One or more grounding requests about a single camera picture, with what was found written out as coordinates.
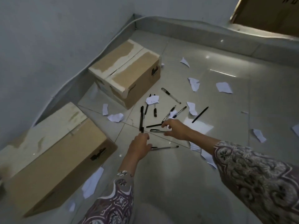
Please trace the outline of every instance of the hand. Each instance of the hand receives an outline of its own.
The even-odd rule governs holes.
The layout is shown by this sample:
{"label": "hand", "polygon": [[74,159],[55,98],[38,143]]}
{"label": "hand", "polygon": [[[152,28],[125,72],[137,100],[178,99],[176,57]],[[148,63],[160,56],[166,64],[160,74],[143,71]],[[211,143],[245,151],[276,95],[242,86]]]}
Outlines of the hand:
{"label": "hand", "polygon": [[138,134],[134,140],[131,142],[127,155],[132,156],[137,161],[144,158],[150,151],[152,144],[147,145],[147,140],[150,138],[148,133]]}
{"label": "hand", "polygon": [[172,130],[165,132],[165,136],[171,136],[179,140],[188,141],[188,136],[190,135],[192,129],[177,119],[168,119],[163,122],[161,127],[166,127],[167,125],[169,125],[169,128]]}

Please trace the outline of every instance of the sleeve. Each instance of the sleeve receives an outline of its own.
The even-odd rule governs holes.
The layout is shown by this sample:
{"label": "sleeve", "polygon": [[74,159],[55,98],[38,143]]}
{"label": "sleeve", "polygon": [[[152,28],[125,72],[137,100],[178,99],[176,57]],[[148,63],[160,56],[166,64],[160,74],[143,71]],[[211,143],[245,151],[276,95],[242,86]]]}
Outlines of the sleeve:
{"label": "sleeve", "polygon": [[133,184],[133,176],[129,172],[119,172],[79,224],[129,223],[133,209]]}
{"label": "sleeve", "polygon": [[299,223],[299,168],[221,141],[213,159],[222,182],[264,223]]}

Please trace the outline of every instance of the person's right hand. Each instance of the person's right hand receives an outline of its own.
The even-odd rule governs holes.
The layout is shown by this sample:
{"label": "person's right hand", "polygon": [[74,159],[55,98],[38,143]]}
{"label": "person's right hand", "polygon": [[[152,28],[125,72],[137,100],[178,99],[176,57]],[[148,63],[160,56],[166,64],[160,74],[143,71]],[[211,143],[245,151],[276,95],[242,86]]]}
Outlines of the person's right hand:
{"label": "person's right hand", "polygon": [[177,119],[168,119],[163,122],[161,127],[166,127],[167,125],[169,125],[169,128],[172,130],[165,132],[165,136],[171,136],[179,140],[188,141],[188,136],[190,135],[192,129]]}

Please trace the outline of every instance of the person's left hand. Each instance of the person's left hand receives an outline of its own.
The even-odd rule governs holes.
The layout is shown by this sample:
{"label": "person's left hand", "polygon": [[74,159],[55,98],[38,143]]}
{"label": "person's left hand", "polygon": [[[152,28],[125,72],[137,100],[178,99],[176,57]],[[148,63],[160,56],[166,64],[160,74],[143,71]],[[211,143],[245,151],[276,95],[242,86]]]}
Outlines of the person's left hand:
{"label": "person's left hand", "polygon": [[138,134],[131,142],[127,155],[132,156],[140,161],[150,151],[152,144],[147,145],[147,140],[150,138],[148,133]]}

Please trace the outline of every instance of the brown cardboard box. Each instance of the brown cardboard box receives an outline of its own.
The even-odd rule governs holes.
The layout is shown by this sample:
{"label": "brown cardboard box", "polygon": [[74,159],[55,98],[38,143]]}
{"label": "brown cardboard box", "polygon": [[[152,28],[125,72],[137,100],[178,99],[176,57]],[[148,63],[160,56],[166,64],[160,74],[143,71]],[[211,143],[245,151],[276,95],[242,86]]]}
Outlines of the brown cardboard box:
{"label": "brown cardboard box", "polygon": [[160,78],[158,54],[128,40],[89,67],[96,84],[130,109]]}
{"label": "brown cardboard box", "polygon": [[5,189],[24,217],[51,210],[61,206],[116,148],[85,119],[22,170],[6,175]]}
{"label": "brown cardboard box", "polygon": [[299,37],[299,0],[240,0],[232,22]]}

